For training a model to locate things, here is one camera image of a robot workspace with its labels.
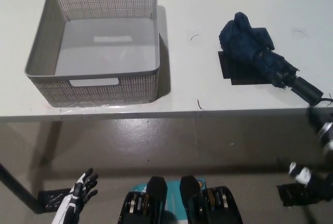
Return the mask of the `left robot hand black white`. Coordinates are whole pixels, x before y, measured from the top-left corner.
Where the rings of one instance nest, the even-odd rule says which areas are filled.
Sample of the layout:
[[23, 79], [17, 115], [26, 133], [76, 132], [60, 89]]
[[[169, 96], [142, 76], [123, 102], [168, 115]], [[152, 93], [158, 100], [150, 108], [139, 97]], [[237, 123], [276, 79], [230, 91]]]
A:
[[98, 193], [97, 189], [91, 191], [97, 185], [98, 174], [93, 175], [93, 168], [88, 169], [76, 181], [69, 196], [69, 206], [74, 207], [74, 212], [81, 212], [84, 205], [91, 197]]

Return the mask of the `right robot hand black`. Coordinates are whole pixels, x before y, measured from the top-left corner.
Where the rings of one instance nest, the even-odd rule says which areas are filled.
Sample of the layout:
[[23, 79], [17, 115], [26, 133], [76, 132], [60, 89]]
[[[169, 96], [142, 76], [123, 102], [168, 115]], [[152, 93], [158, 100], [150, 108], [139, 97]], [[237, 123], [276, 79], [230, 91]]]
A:
[[[318, 131], [317, 139], [322, 145], [324, 166], [332, 166], [332, 121], [323, 124]], [[294, 178], [295, 182], [314, 191], [322, 199], [332, 200], [332, 173], [323, 178], [307, 166], [292, 161], [288, 174]]]

